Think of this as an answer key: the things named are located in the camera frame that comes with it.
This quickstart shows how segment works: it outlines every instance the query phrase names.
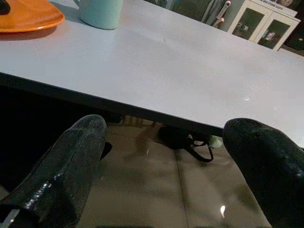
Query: mint green mug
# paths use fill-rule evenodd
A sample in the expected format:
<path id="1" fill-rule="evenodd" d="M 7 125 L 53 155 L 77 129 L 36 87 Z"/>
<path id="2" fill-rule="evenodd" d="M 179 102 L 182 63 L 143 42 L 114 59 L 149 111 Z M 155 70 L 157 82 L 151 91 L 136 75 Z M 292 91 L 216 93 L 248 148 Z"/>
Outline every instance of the mint green mug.
<path id="1" fill-rule="evenodd" d="M 123 0 L 74 0 L 79 6 L 80 19 L 100 29 L 118 26 Z"/>

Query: tabletop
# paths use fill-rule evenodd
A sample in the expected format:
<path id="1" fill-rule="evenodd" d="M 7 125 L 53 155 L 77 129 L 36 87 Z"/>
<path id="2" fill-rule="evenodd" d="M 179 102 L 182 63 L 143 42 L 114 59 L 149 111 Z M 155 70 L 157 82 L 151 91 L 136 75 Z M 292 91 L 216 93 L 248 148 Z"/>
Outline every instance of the tabletop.
<path id="1" fill-rule="evenodd" d="M 116 30 L 79 19 L 0 34 L 0 72 L 222 128 L 247 117 L 304 146 L 304 64 L 143 0 L 126 0 Z"/>

